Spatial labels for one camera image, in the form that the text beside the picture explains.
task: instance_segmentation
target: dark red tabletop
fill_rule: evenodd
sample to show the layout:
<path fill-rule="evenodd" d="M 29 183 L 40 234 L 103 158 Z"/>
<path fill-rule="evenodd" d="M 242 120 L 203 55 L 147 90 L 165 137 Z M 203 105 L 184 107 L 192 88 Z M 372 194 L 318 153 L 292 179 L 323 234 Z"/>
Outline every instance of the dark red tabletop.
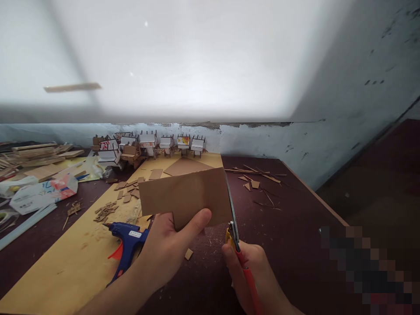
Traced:
<path fill-rule="evenodd" d="M 345 273 L 338 271 L 337 262 L 329 259 L 329 250 L 321 248 L 318 229 L 340 228 L 338 219 L 280 160 L 223 156 L 222 161 L 225 168 L 244 168 L 245 164 L 272 174 L 287 174 L 281 179 L 282 186 L 262 176 L 250 175 L 263 188 L 281 197 L 270 195 L 275 207 L 281 210 L 254 203 L 271 204 L 261 189 L 248 192 L 243 187 L 245 182 L 238 179 L 241 174 L 228 172 L 227 177 L 241 240 L 265 249 L 291 303 L 305 314 L 361 314 L 361 295 L 352 292 L 353 283 L 346 283 Z M 125 180 L 129 175 L 120 173 L 117 177 Z M 103 181 L 80 183 L 77 195 L 58 203 L 56 210 L 0 252 L 0 268 L 8 270 L 2 274 L 0 298 L 77 220 L 77 216 L 71 216 L 62 231 L 71 203 L 83 198 L 83 213 L 91 200 L 108 187 Z M 226 228 L 227 224 L 206 228 L 205 235 L 200 235 L 190 246 L 194 252 L 191 259 L 184 261 L 175 277 L 149 299 L 142 312 L 241 313 L 221 254 Z M 0 238 L 10 231 L 2 232 Z"/>

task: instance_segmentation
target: blue glue gun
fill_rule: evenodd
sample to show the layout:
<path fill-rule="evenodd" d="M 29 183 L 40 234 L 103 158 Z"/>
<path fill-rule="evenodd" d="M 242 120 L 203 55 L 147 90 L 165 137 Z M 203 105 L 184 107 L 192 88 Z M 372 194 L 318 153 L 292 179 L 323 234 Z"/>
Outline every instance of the blue glue gun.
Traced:
<path fill-rule="evenodd" d="M 121 239 L 121 244 L 117 250 L 108 257 L 108 259 L 111 257 L 120 259 L 118 269 L 111 282 L 107 285 L 108 287 L 131 266 L 134 252 L 138 246 L 144 245 L 149 235 L 149 230 L 145 229 L 144 232 L 140 233 L 140 227 L 123 222 L 103 223 L 102 225 L 106 226 L 112 232 L 112 235 Z"/>

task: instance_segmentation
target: scissors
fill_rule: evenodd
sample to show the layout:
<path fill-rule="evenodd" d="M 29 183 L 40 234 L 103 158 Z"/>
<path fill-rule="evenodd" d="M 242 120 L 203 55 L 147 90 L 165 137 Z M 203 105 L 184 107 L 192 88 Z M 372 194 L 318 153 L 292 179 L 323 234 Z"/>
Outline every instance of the scissors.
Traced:
<path fill-rule="evenodd" d="M 233 208 L 231 190 L 229 188 L 228 177 L 226 176 L 226 173 L 224 174 L 224 176 L 225 176 L 226 185 L 227 185 L 227 192 L 229 193 L 229 200 L 231 202 L 231 210 L 232 210 L 232 217 L 233 217 L 233 220 L 228 223 L 229 227 L 226 230 L 226 243 L 230 242 L 230 245 L 235 249 L 236 257 L 238 258 L 239 263 L 241 264 L 246 283 L 248 284 L 249 290 L 251 291 L 251 298 L 254 304 L 255 315 L 262 315 L 263 311 L 261 309 L 261 303 L 259 300 L 257 289 L 255 287 L 254 276 L 252 275 L 251 270 L 245 266 L 245 258 L 239 247 L 238 226 L 236 224 L 236 216 L 235 216 L 235 210 Z"/>

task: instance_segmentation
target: yellow board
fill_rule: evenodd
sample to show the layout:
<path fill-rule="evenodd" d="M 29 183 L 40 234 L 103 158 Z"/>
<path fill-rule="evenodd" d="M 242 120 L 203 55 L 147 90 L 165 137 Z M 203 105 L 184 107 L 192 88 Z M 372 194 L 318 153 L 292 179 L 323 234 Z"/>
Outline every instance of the yellow board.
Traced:
<path fill-rule="evenodd" d="M 172 158 L 161 154 L 157 160 L 145 161 L 129 181 L 142 176 L 147 180 L 151 170 L 165 170 L 180 157 L 179 153 Z M 219 154 L 205 153 L 196 160 L 213 167 L 223 166 Z M 136 213 L 135 205 L 140 204 L 135 197 L 129 203 L 117 200 L 116 185 L 113 184 L 4 296 L 0 313 L 73 314 L 105 288 L 118 266 L 117 260 L 107 257 L 119 244 L 106 227 L 93 221 L 95 211 L 108 202 L 117 201 L 119 207 L 107 222 L 126 222 Z M 144 230 L 149 222 L 143 217 L 137 220 L 137 225 Z"/>

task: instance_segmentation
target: hand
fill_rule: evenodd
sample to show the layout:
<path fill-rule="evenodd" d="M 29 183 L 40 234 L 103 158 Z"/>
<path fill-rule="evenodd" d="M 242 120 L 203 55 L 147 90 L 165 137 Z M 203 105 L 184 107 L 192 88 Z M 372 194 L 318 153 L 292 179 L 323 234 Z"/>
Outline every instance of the hand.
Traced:
<path fill-rule="evenodd" d="M 202 209 L 181 231 L 176 232 L 172 213 L 157 214 L 140 256 L 130 269 L 149 275 L 147 285 L 155 292 L 176 274 L 189 245 L 210 219 L 211 211 Z"/>
<path fill-rule="evenodd" d="M 292 306 L 284 295 L 268 262 L 264 249 L 259 245 L 239 242 L 239 247 L 248 267 L 254 276 L 255 287 L 261 302 L 264 314 L 301 314 Z M 230 244 L 222 246 L 224 260 L 232 278 L 239 303 L 246 314 L 254 314 L 251 292 L 248 288 L 241 264 L 235 250 Z"/>

